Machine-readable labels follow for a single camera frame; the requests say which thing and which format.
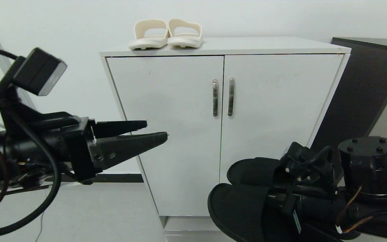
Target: cabinet top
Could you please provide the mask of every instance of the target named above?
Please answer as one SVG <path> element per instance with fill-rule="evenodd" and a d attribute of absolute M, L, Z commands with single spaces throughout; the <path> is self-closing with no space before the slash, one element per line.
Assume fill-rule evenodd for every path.
<path fill-rule="evenodd" d="M 298 37 L 212 37 L 197 48 L 164 46 L 160 49 L 130 50 L 128 42 L 100 52 L 102 57 L 168 55 L 270 55 L 343 54 L 350 48 Z"/>

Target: robotic arm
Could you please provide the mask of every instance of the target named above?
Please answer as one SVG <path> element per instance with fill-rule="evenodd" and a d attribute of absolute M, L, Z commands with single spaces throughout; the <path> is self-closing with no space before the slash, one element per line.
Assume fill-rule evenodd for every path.
<path fill-rule="evenodd" d="M 84 185 L 97 173 L 120 164 L 167 141 L 167 133 L 122 135 L 147 126 L 146 121 L 95 122 L 66 112 L 42 114 L 20 102 L 17 88 L 47 95 L 66 70 L 58 58 L 35 48 L 28 57 L 15 56 L 0 81 L 0 202 L 5 195 L 48 188 L 44 179 L 54 177 L 44 202 L 24 219 L 0 228 L 0 236 L 37 218 L 58 193 L 64 173 Z"/>

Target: floor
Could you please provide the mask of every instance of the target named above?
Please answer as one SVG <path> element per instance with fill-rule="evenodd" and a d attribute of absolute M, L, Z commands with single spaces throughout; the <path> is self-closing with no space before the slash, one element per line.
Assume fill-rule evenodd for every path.
<path fill-rule="evenodd" d="M 44 191 L 7 196 L 0 205 L 0 227 L 30 213 Z M 34 242 L 40 218 L 0 242 Z M 162 226 L 144 184 L 96 183 L 63 187 L 43 216 L 38 242 L 165 242 Z M 385 242 L 363 235 L 354 242 Z"/>

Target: metal handle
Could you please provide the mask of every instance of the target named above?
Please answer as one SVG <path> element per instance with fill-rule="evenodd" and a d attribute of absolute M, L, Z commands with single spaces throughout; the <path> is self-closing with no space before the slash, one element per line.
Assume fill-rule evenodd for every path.
<path fill-rule="evenodd" d="M 232 116 L 232 110 L 234 107 L 234 78 L 229 79 L 229 105 L 228 105 L 228 116 Z"/>
<path fill-rule="evenodd" d="M 213 80 L 213 117 L 218 116 L 218 80 Z"/>

